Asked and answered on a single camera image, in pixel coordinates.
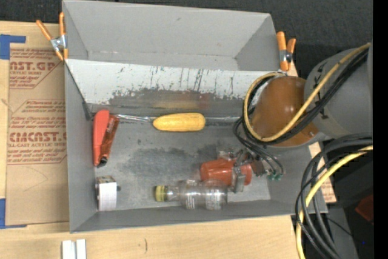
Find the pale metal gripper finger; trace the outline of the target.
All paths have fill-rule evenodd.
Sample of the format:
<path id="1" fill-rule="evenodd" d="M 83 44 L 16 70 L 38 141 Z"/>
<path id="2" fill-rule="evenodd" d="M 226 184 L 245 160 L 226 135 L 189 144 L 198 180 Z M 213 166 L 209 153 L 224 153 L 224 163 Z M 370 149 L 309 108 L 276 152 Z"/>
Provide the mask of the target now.
<path id="1" fill-rule="evenodd" d="M 225 161 L 236 161 L 241 155 L 242 155 L 241 151 L 229 152 L 229 151 L 222 150 L 218 152 L 217 159 L 225 160 Z"/>
<path id="2" fill-rule="evenodd" d="M 241 166 L 236 166 L 233 168 L 233 192 L 238 193 L 244 190 L 244 183 L 246 176 L 241 171 Z"/>

